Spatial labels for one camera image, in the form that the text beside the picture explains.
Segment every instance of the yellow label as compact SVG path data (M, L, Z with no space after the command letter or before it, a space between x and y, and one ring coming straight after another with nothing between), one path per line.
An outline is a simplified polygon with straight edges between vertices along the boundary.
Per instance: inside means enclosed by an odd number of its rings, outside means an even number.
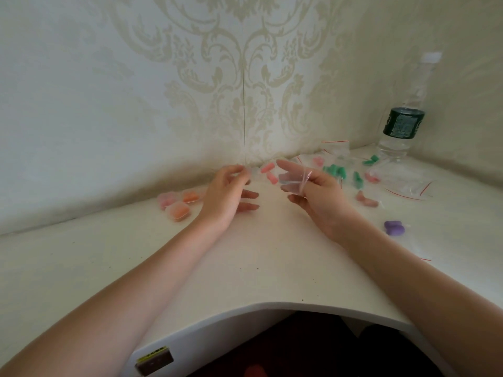
M156 354L161 353L165 349L167 349L167 346L164 346L162 348L156 349L156 350L154 350L154 352L150 352L149 354L146 354L143 357L140 357L138 360L136 360L136 363L148 360L149 358L154 357Z

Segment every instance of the wallpaper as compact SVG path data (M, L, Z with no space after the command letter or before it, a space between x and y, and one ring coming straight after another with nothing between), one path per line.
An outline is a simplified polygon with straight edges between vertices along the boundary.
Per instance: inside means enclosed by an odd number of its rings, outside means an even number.
M503 0L0 0L0 234L375 142L442 51L414 156L503 184Z

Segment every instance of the desk surface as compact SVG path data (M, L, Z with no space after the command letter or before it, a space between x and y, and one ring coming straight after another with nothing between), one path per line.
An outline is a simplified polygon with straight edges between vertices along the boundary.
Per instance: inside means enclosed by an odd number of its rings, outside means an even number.
M372 148L352 151L368 158ZM426 201L366 185L383 208L375 225L410 225L403 245L503 307L503 193L435 166ZM267 183L261 208L238 215L197 266L139 349L224 317L263 308L330 312L410 330L412 325L308 216ZM356 190L343 190L354 199ZM154 199L0 238L0 364L73 308L154 253L192 218L170 222Z

